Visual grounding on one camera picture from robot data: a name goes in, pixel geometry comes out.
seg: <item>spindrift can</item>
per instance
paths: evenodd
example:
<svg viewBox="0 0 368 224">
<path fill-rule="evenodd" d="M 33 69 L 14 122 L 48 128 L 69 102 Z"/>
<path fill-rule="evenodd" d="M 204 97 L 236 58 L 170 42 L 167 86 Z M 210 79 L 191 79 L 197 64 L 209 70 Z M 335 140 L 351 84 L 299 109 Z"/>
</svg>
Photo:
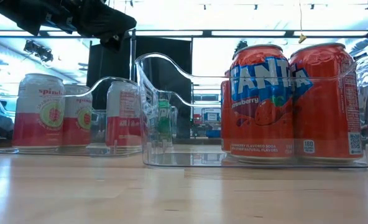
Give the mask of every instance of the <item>spindrift can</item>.
<svg viewBox="0 0 368 224">
<path fill-rule="evenodd" d="M 231 65 L 231 154 L 280 163 L 293 156 L 292 85 L 276 45 L 238 51 Z"/>
<path fill-rule="evenodd" d="M 80 85 L 64 85 L 65 95 L 86 93 L 89 88 Z M 90 144 L 91 93 L 86 96 L 65 97 L 63 122 L 63 146 L 87 146 Z"/>
<path fill-rule="evenodd" d="M 300 157 L 318 162 L 362 157 L 356 74 L 348 71 L 353 59 L 344 49 L 343 44 L 319 44 L 290 58 Z"/>
<path fill-rule="evenodd" d="M 65 99 L 62 80 L 27 74 L 20 82 L 12 145 L 18 148 L 61 146 Z"/>
<path fill-rule="evenodd" d="M 221 83 L 221 150 L 230 152 L 230 130 L 229 123 L 231 113 L 231 86 L 230 81 L 226 80 Z"/>
<path fill-rule="evenodd" d="M 107 94 L 106 145 L 135 148 L 141 145 L 140 96 L 133 82 L 113 82 Z"/>
</svg>

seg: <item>black panel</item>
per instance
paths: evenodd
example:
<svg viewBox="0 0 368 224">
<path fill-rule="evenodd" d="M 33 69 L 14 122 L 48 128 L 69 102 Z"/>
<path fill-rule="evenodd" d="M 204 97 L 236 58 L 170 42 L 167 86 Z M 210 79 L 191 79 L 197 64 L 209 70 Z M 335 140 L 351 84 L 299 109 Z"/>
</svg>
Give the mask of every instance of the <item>black panel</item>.
<svg viewBox="0 0 368 224">
<path fill-rule="evenodd" d="M 136 56 L 158 52 L 169 56 L 184 71 L 191 73 L 191 42 L 157 37 L 136 37 Z M 123 42 L 118 53 L 104 49 L 100 45 L 90 48 L 87 86 L 92 86 L 97 80 L 106 76 L 129 78 L 130 40 Z M 161 90 L 178 93 L 187 102 L 191 101 L 191 81 L 179 74 L 173 66 L 161 60 L 152 64 L 152 84 Z M 109 84 L 102 86 L 93 94 L 95 109 L 106 108 L 106 93 Z M 172 102 L 178 108 L 177 138 L 190 137 L 191 108 L 179 102 Z"/>
</svg>

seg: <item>light wood countertop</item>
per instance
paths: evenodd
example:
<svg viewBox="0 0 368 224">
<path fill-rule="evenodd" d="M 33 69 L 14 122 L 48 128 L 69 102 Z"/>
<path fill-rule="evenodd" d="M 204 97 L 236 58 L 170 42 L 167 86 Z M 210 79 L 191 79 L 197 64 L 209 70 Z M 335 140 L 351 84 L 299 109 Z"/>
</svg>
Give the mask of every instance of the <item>light wood countertop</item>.
<svg viewBox="0 0 368 224">
<path fill-rule="evenodd" d="M 151 168 L 0 155 L 0 223 L 368 223 L 368 169 Z"/>
</svg>

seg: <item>fanta can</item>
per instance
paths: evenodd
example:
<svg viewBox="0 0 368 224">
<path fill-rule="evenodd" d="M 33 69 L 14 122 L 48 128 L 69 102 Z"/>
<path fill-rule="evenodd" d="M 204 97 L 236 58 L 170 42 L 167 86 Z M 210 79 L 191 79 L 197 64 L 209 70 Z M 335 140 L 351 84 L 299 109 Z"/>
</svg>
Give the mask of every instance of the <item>fanta can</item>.
<svg viewBox="0 0 368 224">
<path fill-rule="evenodd" d="M 231 113 L 231 85 L 226 80 L 221 83 L 221 150 L 230 152 L 229 122 Z"/>
<path fill-rule="evenodd" d="M 295 151 L 315 162 L 351 162 L 362 157 L 354 62 L 339 43 L 292 54 Z"/>
<path fill-rule="evenodd" d="M 293 157 L 292 84 L 276 45 L 238 51 L 230 71 L 231 154 L 244 162 L 283 163 Z"/>
</svg>

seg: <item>fluorescent light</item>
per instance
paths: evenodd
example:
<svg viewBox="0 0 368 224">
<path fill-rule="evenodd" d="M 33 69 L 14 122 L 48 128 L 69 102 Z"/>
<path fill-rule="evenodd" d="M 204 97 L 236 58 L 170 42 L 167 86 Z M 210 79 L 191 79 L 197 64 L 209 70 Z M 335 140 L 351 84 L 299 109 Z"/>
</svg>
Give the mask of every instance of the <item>fluorescent light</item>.
<svg viewBox="0 0 368 224">
<path fill-rule="evenodd" d="M 220 90 L 221 87 L 219 85 L 201 85 L 194 86 L 194 90 Z"/>
<path fill-rule="evenodd" d="M 212 31 L 211 35 L 231 35 L 231 36 L 282 36 L 285 31 Z"/>
<path fill-rule="evenodd" d="M 147 35 L 147 36 L 192 36 L 202 35 L 203 31 L 141 31 L 137 30 L 136 35 Z"/>
<path fill-rule="evenodd" d="M 10 37 L 15 37 L 15 36 L 28 36 L 28 37 L 33 37 L 32 34 L 26 32 L 26 31 L 0 31 L 0 36 L 10 36 Z"/>
<path fill-rule="evenodd" d="M 77 32 L 72 32 L 72 34 L 67 34 L 66 32 L 64 31 L 48 31 L 47 32 L 50 36 L 53 36 L 53 37 L 80 37 L 80 34 L 77 33 Z"/>
<path fill-rule="evenodd" d="M 350 36 L 350 35 L 366 35 L 368 31 L 303 31 L 304 35 L 310 36 Z M 300 31 L 295 31 L 294 36 L 300 36 Z"/>
</svg>

